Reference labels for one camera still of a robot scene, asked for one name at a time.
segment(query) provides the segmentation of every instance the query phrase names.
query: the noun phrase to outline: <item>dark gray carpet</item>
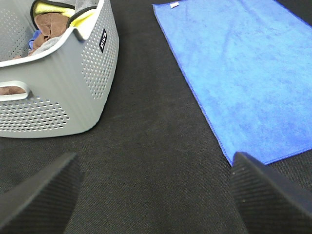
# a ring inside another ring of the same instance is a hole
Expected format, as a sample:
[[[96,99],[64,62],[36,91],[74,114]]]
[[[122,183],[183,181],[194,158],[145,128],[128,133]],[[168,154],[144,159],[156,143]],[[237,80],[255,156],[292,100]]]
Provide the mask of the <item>dark gray carpet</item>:
[[[120,51],[99,123],[74,136],[0,138],[0,194],[64,152],[85,172],[67,234],[246,234],[230,166],[154,17],[152,3],[112,0]],[[312,23],[309,0],[281,0]],[[312,153],[272,164],[312,191]]]

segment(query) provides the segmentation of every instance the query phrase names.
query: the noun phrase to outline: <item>laundry basket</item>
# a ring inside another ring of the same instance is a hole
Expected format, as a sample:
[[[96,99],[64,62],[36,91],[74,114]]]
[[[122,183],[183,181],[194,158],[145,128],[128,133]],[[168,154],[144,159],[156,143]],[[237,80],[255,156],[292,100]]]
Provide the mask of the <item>laundry basket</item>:
[[[0,0],[0,87],[25,94],[0,96],[0,137],[56,137],[81,133],[100,118],[113,81],[119,38],[109,0],[100,0],[87,40],[69,27],[40,54],[28,55],[35,27],[33,0]]]

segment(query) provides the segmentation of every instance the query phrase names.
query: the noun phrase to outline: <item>white label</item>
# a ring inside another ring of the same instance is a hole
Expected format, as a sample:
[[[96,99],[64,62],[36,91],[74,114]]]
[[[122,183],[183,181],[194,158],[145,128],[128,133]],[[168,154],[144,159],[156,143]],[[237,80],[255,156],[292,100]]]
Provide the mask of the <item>white label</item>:
[[[173,3],[170,3],[170,7],[171,8],[174,8],[176,6],[179,6],[179,3],[176,1],[176,2],[173,2]]]

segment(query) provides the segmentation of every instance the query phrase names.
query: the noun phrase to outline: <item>brown towel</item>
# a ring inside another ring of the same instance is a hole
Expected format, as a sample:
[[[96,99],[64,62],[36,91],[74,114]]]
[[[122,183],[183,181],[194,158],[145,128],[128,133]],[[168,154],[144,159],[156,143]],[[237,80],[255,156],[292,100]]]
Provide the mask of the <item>brown towel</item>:
[[[30,55],[47,40],[61,36],[67,29],[69,18],[60,13],[46,13],[35,17],[35,23],[42,32],[34,41],[34,49]]]
[[[0,95],[23,94],[25,90],[17,86],[0,87]]]
[[[20,55],[16,55],[13,59],[21,59]]]

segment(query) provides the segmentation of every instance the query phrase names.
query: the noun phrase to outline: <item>black label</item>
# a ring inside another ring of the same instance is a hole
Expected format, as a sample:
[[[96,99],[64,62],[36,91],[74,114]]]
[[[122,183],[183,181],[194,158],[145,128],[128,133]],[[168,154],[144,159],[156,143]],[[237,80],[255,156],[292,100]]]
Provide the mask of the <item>black label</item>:
[[[104,29],[104,30],[103,30],[103,34],[102,34],[102,37],[101,37],[101,41],[99,42],[99,47],[101,48],[102,53],[103,53],[103,51],[104,51],[104,47],[105,47],[105,44],[106,44],[106,40],[107,40],[107,34],[106,34],[105,29]]]

